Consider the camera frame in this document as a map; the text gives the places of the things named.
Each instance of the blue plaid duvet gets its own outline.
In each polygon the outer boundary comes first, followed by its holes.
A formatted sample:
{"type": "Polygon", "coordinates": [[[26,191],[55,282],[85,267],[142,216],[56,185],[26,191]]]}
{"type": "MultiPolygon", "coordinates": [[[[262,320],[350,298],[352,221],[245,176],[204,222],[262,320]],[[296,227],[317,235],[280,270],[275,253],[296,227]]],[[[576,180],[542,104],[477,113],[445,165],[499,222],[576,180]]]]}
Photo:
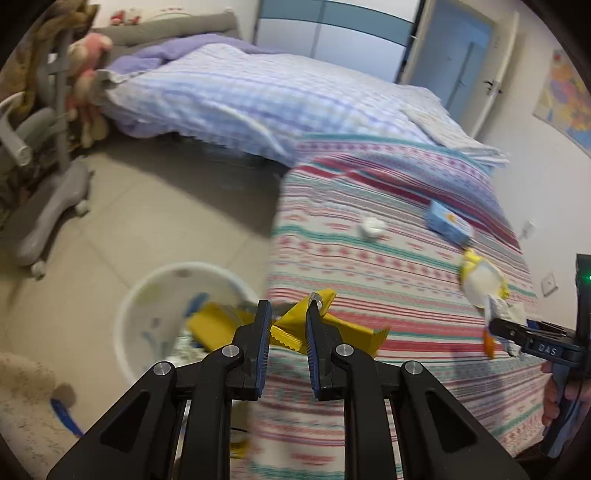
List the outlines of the blue plaid duvet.
{"type": "Polygon", "coordinates": [[[449,119],[426,89],[295,55],[246,54],[225,44],[206,45],[106,95],[111,104],[103,111],[129,135],[175,131],[289,167],[296,162],[296,142],[309,133],[433,145],[401,108],[412,105],[449,119]]]}

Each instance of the wall outlet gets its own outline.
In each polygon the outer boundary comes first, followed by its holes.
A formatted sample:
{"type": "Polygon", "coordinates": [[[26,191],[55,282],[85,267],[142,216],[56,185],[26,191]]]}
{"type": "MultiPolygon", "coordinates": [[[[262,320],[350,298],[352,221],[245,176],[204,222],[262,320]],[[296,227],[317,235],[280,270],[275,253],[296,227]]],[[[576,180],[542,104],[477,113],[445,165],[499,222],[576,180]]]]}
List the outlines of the wall outlet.
{"type": "Polygon", "coordinates": [[[525,222],[523,224],[523,227],[521,228],[521,235],[519,236],[520,238],[518,238],[518,240],[524,239],[527,240],[529,237],[531,237],[535,232],[535,222],[533,220],[527,220],[527,222],[525,222]]]}
{"type": "Polygon", "coordinates": [[[544,297],[547,297],[553,294],[556,290],[558,290],[558,285],[556,284],[556,279],[554,278],[554,273],[550,272],[544,278],[542,278],[542,294],[544,297]]]}

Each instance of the map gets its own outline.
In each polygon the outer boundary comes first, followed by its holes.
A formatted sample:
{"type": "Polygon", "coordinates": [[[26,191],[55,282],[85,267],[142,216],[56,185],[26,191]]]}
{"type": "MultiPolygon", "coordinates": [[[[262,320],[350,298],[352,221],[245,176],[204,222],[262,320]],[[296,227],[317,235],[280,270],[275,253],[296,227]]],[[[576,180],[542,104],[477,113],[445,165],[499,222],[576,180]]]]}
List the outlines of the map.
{"type": "Polygon", "coordinates": [[[591,95],[563,50],[552,64],[534,115],[569,137],[591,156],[591,95]]]}

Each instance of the stuffed toy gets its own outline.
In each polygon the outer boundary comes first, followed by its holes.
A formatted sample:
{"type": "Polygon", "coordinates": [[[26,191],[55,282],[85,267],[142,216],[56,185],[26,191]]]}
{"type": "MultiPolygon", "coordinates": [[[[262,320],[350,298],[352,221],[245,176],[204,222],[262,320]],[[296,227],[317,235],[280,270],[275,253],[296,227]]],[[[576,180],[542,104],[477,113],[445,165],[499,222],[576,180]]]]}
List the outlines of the stuffed toy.
{"type": "Polygon", "coordinates": [[[142,20],[141,11],[137,8],[117,10],[111,15],[111,25],[137,25],[142,20]]]}
{"type": "Polygon", "coordinates": [[[70,45],[68,75],[73,83],[66,99],[66,108],[70,122],[80,118],[80,143],[83,148],[90,148],[95,141],[103,140],[109,133],[109,125],[98,107],[89,102],[88,95],[100,57],[112,46],[111,39],[99,33],[89,33],[70,45]]]}

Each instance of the pink and teal patterned blanket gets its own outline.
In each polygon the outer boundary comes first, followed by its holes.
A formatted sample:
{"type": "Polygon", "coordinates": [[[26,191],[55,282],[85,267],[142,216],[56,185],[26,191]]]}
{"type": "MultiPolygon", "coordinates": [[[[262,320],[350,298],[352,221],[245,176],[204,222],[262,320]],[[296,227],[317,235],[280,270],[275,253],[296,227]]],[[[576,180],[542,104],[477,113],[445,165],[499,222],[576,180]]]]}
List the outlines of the pink and teal patterned blanket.
{"type": "MultiPolygon", "coordinates": [[[[539,319],[518,242],[486,171],[444,148],[376,137],[319,135],[299,145],[275,219],[268,298],[297,301],[331,287],[331,312],[391,333],[378,359],[422,362],[517,455],[540,438],[546,376],[533,357],[483,351],[483,317],[459,284],[462,251],[425,227],[432,199],[476,229],[476,252],[506,275],[512,301],[539,319]],[[387,225],[376,241],[359,225],[387,225]]],[[[272,348],[262,398],[251,405],[248,478],[341,479],[343,405],[317,402],[304,355],[272,348]]],[[[392,441],[398,456],[395,430],[392,441]]]]}

